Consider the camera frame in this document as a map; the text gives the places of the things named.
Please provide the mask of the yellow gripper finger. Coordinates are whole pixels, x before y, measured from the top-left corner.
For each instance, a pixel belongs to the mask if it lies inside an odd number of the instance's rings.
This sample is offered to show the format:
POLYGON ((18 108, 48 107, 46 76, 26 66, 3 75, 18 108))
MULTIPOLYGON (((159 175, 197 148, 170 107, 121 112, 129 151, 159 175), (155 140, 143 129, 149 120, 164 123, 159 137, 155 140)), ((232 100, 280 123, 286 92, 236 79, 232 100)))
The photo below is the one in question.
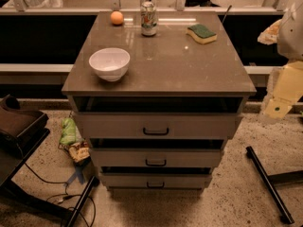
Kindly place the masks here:
POLYGON ((263 113, 273 119, 283 118, 303 97, 303 61, 287 63, 274 73, 273 90, 263 113))
POLYGON ((268 26, 263 32, 261 32, 258 36, 258 42, 261 44, 275 44, 277 41, 277 35, 279 31, 281 20, 277 20, 268 26))

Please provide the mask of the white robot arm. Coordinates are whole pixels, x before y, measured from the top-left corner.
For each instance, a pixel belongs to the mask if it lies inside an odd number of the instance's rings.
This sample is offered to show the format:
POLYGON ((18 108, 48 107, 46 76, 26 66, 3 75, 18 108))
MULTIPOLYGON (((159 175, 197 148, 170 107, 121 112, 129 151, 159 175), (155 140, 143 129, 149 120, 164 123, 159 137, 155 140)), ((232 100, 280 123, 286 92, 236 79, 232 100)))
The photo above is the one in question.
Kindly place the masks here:
POLYGON ((261 114, 271 119, 283 118, 303 97, 303 0, 295 0, 283 17, 258 36, 262 44, 276 44, 277 52, 288 59, 272 72, 261 114))

